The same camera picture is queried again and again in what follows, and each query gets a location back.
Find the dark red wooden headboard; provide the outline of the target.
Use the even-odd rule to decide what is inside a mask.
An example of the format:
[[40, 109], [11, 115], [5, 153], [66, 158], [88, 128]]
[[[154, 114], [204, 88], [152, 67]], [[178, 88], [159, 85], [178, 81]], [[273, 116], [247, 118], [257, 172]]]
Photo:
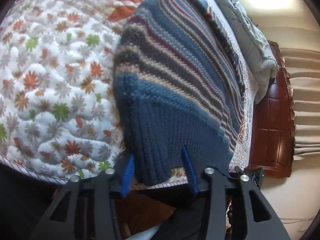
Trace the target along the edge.
[[263, 168], [268, 176], [289, 178], [294, 152], [293, 91], [279, 46], [269, 42], [279, 65], [266, 96], [254, 106], [248, 170]]

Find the beige curtain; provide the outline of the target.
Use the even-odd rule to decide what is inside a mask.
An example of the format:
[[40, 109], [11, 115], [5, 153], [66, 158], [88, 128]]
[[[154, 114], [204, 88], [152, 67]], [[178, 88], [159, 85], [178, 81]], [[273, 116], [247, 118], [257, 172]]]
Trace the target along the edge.
[[293, 98], [295, 160], [319, 154], [319, 52], [282, 49]]

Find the white floral quilt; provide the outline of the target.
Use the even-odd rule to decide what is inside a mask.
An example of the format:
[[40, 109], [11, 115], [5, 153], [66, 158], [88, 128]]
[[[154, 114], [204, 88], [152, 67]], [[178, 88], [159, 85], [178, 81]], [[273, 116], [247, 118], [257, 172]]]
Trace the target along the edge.
[[1, 22], [1, 163], [63, 185], [124, 150], [113, 54], [144, 0], [12, 0]]

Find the striped blue knit sweater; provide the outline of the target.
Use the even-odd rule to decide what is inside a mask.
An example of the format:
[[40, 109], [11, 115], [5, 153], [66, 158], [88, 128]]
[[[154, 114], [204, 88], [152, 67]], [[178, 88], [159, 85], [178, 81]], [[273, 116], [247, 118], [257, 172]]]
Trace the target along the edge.
[[136, 177], [152, 186], [181, 148], [227, 174], [244, 117], [243, 73], [204, 0], [144, 0], [114, 57], [113, 92]]

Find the grey-blue duvet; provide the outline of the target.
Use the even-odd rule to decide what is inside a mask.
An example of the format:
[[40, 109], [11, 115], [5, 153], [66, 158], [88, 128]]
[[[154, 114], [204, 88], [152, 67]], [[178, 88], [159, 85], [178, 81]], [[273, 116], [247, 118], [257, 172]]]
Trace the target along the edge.
[[253, 24], [239, 0], [215, 0], [236, 36], [247, 65], [259, 89], [255, 103], [266, 95], [270, 80], [279, 71], [271, 47], [264, 34]]

